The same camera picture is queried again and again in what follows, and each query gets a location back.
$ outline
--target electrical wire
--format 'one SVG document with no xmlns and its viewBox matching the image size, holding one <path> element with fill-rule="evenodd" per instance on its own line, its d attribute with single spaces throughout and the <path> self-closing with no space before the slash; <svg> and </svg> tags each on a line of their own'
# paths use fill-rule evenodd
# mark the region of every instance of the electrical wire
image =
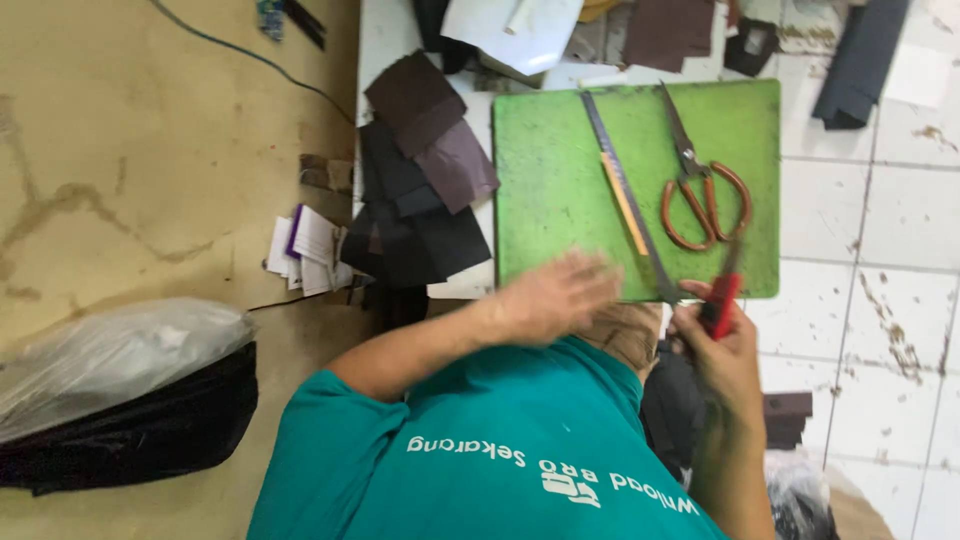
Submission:
<svg viewBox="0 0 960 540">
<path fill-rule="evenodd" d="M 193 35 L 196 36 L 196 37 L 202 37 L 203 39 L 206 39 L 207 41 L 212 41 L 212 42 L 214 42 L 214 43 L 216 43 L 216 44 L 218 44 L 218 45 L 223 45 L 223 46 L 227 47 L 227 49 L 233 49 L 234 51 L 236 51 L 236 52 L 238 52 L 238 53 L 245 54 L 245 55 L 249 56 L 250 58 L 253 58 L 253 59 L 262 61 L 263 63 L 266 63 L 267 65 L 271 66 L 273 69 L 275 69 L 276 71 L 278 71 L 279 74 L 282 75 L 284 79 L 286 79 L 287 81 L 290 81 L 290 82 L 293 83 L 294 85 L 297 85 L 297 86 L 300 86 L 300 87 L 302 87 L 302 88 L 306 88 L 306 89 L 308 89 L 308 90 L 313 90 L 313 91 L 317 92 L 317 93 L 320 94 L 326 101 L 330 102 L 330 104 L 331 104 L 334 108 L 336 108 L 337 112 L 339 112 L 339 113 L 344 117 L 344 119 L 347 120 L 347 122 L 349 122 L 349 124 L 350 124 L 351 126 L 353 125 L 353 117 L 350 116 L 349 113 L 347 113 L 347 111 L 344 110 L 343 107 L 340 107 L 340 105 L 338 105 L 337 102 L 333 101 L 333 98 L 331 98 L 331 97 L 329 96 L 329 94 L 327 94 L 327 93 L 324 92 L 323 90 L 321 90 L 321 89 L 319 89 L 319 88 L 317 88 L 317 87 L 315 87 L 315 86 L 308 85 L 307 83 L 301 83 L 301 82 L 298 81 L 297 79 L 294 79 L 293 77 L 291 77 L 290 74 L 287 73 L 287 71 L 286 71 L 285 69 L 283 69 L 282 67 L 280 67 L 279 65 L 277 65 L 276 62 L 271 61 L 271 60 L 268 60 L 268 59 L 265 59 L 265 58 L 261 57 L 260 55 L 254 53 L 253 51 L 249 51 L 249 50 L 247 50 L 247 49 L 245 49 L 245 48 L 243 48 L 243 47 L 241 47 L 241 46 L 239 46 L 239 45 L 234 45 L 233 43 L 230 43 L 230 42 L 228 42 L 228 41 L 223 41 L 222 39 L 219 39 L 218 37 L 214 37 L 214 36 L 211 36 L 210 34 L 205 34 L 204 32 L 201 32 L 201 31 L 197 30 L 196 28 L 194 28 L 194 27 L 190 26 L 189 24 L 183 22 L 182 19 L 180 19 L 179 17 L 177 17 L 176 15 L 174 15 L 170 10 L 167 9 L 166 6 L 164 6 L 163 4 L 161 4 L 159 0 L 148 0 L 148 2 L 150 2 L 151 4 L 153 4 L 154 7 L 157 8 L 161 13 L 163 13 L 164 15 L 166 15 L 167 18 L 169 18 L 170 20 L 174 21 L 174 23 L 177 24 L 177 26 L 183 28 L 183 30 L 189 32 L 190 34 L 193 34 Z"/>
</svg>

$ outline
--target white table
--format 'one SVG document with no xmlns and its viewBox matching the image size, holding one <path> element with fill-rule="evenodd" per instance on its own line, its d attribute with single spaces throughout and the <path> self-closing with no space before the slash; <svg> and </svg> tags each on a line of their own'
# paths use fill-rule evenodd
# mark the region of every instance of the white table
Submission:
<svg viewBox="0 0 960 540">
<path fill-rule="evenodd" d="M 688 58 L 681 73 L 669 73 L 638 65 L 630 66 L 626 73 L 627 85 L 653 85 L 665 83 L 700 83 L 716 81 L 723 69 L 724 36 L 727 20 L 727 5 L 717 4 L 713 17 L 711 55 L 706 58 Z M 372 108 L 363 91 L 390 64 L 422 47 L 417 19 L 410 0 L 363 0 L 360 12 L 360 60 L 357 68 L 357 127 L 370 122 Z M 432 60 L 439 64 L 439 58 Z M 615 65 L 563 61 L 546 76 L 544 90 L 576 88 L 580 80 L 616 75 Z M 481 146 L 492 155 L 491 106 L 495 92 L 474 91 L 475 74 L 461 71 L 447 77 L 450 84 L 460 92 L 467 103 L 466 120 Z M 536 91 L 517 82 L 511 82 L 511 91 Z M 353 214 L 363 207 L 363 172 L 359 147 L 356 152 L 357 171 L 353 183 Z M 471 205 L 484 238 L 496 253 L 493 227 L 492 197 L 474 201 Z M 496 281 L 493 259 L 451 276 L 446 283 L 427 287 L 430 298 L 472 299 L 493 291 Z"/>
</svg>

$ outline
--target person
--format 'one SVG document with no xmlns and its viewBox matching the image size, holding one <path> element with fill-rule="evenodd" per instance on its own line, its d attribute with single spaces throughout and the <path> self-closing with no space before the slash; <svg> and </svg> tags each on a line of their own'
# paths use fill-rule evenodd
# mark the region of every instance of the person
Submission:
<svg viewBox="0 0 960 540">
<path fill-rule="evenodd" d="M 570 336 L 621 276 L 573 250 L 334 359 L 283 412 L 247 537 L 773 539 L 756 328 L 735 307 L 714 342 L 675 310 L 711 392 L 685 492 L 637 418 L 651 362 Z"/>
</svg>

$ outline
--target scissors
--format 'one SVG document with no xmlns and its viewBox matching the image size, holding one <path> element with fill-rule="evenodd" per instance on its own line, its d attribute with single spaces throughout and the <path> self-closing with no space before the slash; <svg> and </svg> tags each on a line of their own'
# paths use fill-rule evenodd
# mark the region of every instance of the scissors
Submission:
<svg viewBox="0 0 960 540">
<path fill-rule="evenodd" d="M 743 233 L 743 230 L 747 228 L 754 213 L 753 203 L 750 199 L 750 190 L 747 189 L 747 185 L 740 180 L 740 177 L 723 163 L 711 161 L 710 166 L 707 167 L 697 161 L 697 153 L 693 150 L 693 142 L 690 140 L 690 137 L 686 135 L 684 123 L 680 120 L 677 107 L 673 104 L 673 100 L 670 99 L 670 92 L 667 91 L 666 85 L 663 82 L 660 82 L 660 87 L 662 89 L 663 103 L 666 107 L 667 117 L 670 119 L 670 132 L 673 135 L 673 143 L 683 169 L 680 176 L 678 176 L 676 180 L 667 182 L 663 189 L 663 197 L 660 199 L 660 221 L 663 222 L 663 227 L 666 229 L 666 233 L 670 236 L 670 239 L 673 240 L 673 243 L 687 250 L 704 251 L 715 244 L 718 239 L 721 242 L 729 242 L 734 237 Z M 723 177 L 727 182 L 733 184 L 733 187 L 736 188 L 740 196 L 740 217 L 737 220 L 736 226 L 729 233 L 724 233 L 720 229 L 720 221 L 717 217 L 716 195 L 713 190 L 714 172 Z M 693 188 L 690 187 L 690 180 L 695 180 L 697 177 L 703 178 L 704 180 L 704 198 L 707 200 L 706 211 L 700 206 L 700 201 L 697 200 L 697 196 L 693 193 Z M 704 233 L 707 235 L 707 239 L 701 244 L 695 244 L 680 236 L 677 230 L 673 228 L 673 224 L 670 223 L 670 198 L 673 196 L 673 192 L 678 185 L 684 198 L 690 204 L 693 215 L 697 217 L 697 221 L 700 222 L 700 226 L 703 227 Z"/>
</svg>

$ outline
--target green cutting board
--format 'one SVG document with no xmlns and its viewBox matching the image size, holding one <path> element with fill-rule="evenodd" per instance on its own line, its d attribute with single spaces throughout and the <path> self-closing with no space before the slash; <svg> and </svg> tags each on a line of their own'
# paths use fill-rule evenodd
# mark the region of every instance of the green cutting board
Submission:
<svg viewBox="0 0 960 540">
<path fill-rule="evenodd" d="M 770 298 L 780 287 L 780 83 L 744 81 L 669 85 L 699 158 L 726 164 L 750 188 L 754 218 L 740 260 L 745 298 Z M 680 173 L 657 86 L 591 91 L 643 220 L 674 280 L 710 282 L 727 253 L 717 243 L 701 253 L 675 245 L 660 222 L 665 183 Z M 659 300 L 653 267 L 641 257 L 621 218 L 600 161 L 600 146 L 581 90 L 502 95 L 493 103 L 497 175 L 496 261 L 499 282 L 562 253 L 571 245 L 601 249 L 626 271 L 625 301 Z M 739 215 L 736 191 L 714 177 L 720 222 Z M 703 183 L 693 182 L 703 201 Z M 670 206 L 677 231 L 695 242 L 703 230 L 677 190 Z"/>
</svg>

